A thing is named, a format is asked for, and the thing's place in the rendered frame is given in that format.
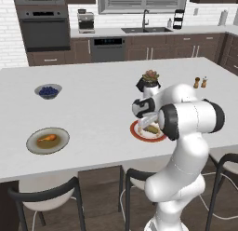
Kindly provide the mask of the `chicken drumstick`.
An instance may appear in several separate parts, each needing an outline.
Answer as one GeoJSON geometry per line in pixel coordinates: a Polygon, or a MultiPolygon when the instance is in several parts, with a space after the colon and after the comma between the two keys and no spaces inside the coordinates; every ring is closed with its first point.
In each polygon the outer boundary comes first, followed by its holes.
{"type": "Polygon", "coordinates": [[[47,135],[45,138],[42,138],[42,139],[38,139],[37,141],[40,143],[40,142],[43,142],[43,141],[47,141],[47,142],[50,142],[50,141],[55,141],[57,139],[57,135],[56,134],[49,134],[47,135]]]}

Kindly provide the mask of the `black framed white stool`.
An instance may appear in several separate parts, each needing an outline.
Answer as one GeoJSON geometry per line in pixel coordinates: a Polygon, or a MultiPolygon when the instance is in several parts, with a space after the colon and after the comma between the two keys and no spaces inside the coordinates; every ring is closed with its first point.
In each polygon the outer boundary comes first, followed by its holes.
{"type": "Polygon", "coordinates": [[[214,211],[214,207],[215,207],[218,189],[222,186],[221,173],[224,171],[223,166],[227,162],[238,164],[238,154],[228,153],[228,154],[224,155],[217,165],[216,177],[215,177],[215,181],[214,181],[213,192],[212,192],[208,216],[207,216],[207,220],[206,220],[205,231],[210,231],[210,225],[211,225],[211,221],[212,221],[212,217],[213,217],[213,211],[214,211]]]}
{"type": "Polygon", "coordinates": [[[39,214],[42,226],[46,225],[44,211],[52,211],[71,198],[76,200],[80,230],[86,231],[83,201],[77,171],[63,171],[30,179],[21,179],[19,189],[9,187],[9,196],[15,201],[22,231],[28,231],[23,207],[39,214]]]}
{"type": "Polygon", "coordinates": [[[123,214],[125,222],[125,231],[130,230],[130,192],[137,187],[144,190],[144,184],[147,178],[153,175],[153,172],[136,170],[127,165],[120,166],[119,178],[119,197],[118,211],[123,214]]]}

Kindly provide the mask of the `steel dishwasher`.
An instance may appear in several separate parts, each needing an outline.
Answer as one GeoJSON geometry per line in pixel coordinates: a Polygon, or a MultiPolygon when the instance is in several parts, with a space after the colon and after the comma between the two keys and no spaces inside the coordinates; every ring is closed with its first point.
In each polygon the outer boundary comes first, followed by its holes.
{"type": "Polygon", "coordinates": [[[126,42],[123,37],[93,38],[90,43],[93,62],[124,61],[126,42]]]}

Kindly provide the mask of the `dark tap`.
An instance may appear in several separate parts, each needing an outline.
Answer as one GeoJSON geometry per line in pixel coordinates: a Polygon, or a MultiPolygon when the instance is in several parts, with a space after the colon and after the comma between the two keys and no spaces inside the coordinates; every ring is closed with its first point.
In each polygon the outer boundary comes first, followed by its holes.
{"type": "Polygon", "coordinates": [[[142,19],[142,29],[145,29],[146,25],[149,25],[149,20],[146,20],[146,14],[149,13],[150,11],[148,9],[144,9],[143,12],[143,19],[142,19]]]}

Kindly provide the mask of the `grey plate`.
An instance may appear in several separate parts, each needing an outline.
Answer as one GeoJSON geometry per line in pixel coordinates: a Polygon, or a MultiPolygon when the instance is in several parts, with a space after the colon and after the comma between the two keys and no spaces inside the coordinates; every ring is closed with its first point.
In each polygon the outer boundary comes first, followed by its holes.
{"type": "Polygon", "coordinates": [[[33,133],[26,142],[27,149],[36,155],[49,155],[63,149],[69,142],[69,133],[62,128],[44,128],[33,133]],[[45,138],[49,134],[56,134],[55,141],[38,142],[38,139],[45,138]]]}

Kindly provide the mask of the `silver coffee machine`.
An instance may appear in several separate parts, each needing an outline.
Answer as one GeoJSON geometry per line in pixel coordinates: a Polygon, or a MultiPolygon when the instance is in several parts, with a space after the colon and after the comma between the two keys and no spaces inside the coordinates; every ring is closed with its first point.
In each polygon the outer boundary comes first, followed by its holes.
{"type": "Polygon", "coordinates": [[[94,14],[80,8],[77,11],[78,29],[80,34],[94,33],[94,14]]]}

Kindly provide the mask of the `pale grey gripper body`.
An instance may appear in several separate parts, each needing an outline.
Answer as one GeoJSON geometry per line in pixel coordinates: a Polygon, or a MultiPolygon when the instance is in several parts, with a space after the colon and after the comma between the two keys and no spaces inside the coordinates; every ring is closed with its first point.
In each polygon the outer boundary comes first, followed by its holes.
{"type": "Polygon", "coordinates": [[[139,119],[139,127],[141,129],[145,129],[148,126],[150,126],[150,124],[152,122],[155,122],[157,119],[158,119],[158,115],[157,114],[146,115],[143,118],[139,119]]]}

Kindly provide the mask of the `succulent plant in black pot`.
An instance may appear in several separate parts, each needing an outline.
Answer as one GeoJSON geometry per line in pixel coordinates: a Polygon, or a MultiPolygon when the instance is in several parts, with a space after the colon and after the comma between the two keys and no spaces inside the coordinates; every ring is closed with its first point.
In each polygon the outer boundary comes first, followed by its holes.
{"type": "Polygon", "coordinates": [[[156,71],[148,70],[145,74],[142,75],[136,87],[140,92],[143,92],[145,88],[160,88],[161,85],[158,82],[158,77],[159,75],[156,71]]]}

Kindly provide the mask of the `steel wall oven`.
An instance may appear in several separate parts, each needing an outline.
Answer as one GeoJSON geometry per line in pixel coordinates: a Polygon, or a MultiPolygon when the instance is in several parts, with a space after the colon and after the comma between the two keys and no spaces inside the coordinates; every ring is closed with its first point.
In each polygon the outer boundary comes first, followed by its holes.
{"type": "Polygon", "coordinates": [[[17,13],[27,52],[71,49],[66,6],[18,6],[17,13]]]}

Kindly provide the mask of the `dark sink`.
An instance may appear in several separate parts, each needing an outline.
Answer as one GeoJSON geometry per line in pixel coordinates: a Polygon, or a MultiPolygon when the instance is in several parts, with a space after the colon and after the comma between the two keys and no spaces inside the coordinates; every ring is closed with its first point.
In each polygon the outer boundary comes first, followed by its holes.
{"type": "Polygon", "coordinates": [[[141,34],[141,33],[168,33],[173,32],[166,27],[150,27],[150,28],[121,28],[126,34],[141,34]]]}

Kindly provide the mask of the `brown base cupboards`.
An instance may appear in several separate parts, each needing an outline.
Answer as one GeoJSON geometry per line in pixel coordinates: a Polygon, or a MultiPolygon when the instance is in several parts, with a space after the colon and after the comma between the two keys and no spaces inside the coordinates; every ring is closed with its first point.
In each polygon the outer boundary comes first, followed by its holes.
{"type": "Polygon", "coordinates": [[[30,66],[91,63],[89,38],[72,38],[71,49],[65,51],[27,52],[30,66]]]}
{"type": "Polygon", "coordinates": [[[205,57],[218,62],[224,37],[224,33],[128,36],[126,60],[205,57]]]}
{"type": "Polygon", "coordinates": [[[238,76],[238,35],[225,35],[218,64],[238,76]]]}

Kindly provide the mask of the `window with grey blind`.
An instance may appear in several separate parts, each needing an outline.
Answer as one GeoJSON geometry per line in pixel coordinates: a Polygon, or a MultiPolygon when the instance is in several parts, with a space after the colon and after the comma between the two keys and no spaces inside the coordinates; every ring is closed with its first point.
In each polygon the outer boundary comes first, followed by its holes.
{"type": "Polygon", "coordinates": [[[184,9],[187,0],[98,0],[99,14],[173,13],[184,9]]]}

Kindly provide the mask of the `grey bowl with blue contents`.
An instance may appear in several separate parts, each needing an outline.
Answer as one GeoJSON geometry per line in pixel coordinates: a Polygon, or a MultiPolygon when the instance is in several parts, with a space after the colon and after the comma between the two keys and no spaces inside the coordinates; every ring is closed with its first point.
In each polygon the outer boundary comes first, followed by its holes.
{"type": "Polygon", "coordinates": [[[37,87],[34,92],[45,100],[52,100],[62,91],[62,86],[58,84],[45,84],[37,87]]]}

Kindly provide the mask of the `red rimmed white plate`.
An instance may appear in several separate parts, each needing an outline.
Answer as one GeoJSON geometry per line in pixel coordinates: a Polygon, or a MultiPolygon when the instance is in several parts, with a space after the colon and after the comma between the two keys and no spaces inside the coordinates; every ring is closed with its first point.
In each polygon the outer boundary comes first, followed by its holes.
{"type": "Polygon", "coordinates": [[[163,132],[154,134],[154,133],[151,133],[146,130],[138,131],[138,128],[139,128],[139,122],[138,122],[138,120],[135,120],[130,125],[130,132],[135,138],[137,138],[143,142],[157,143],[157,142],[161,142],[162,140],[166,139],[166,136],[164,135],[163,132]]]}

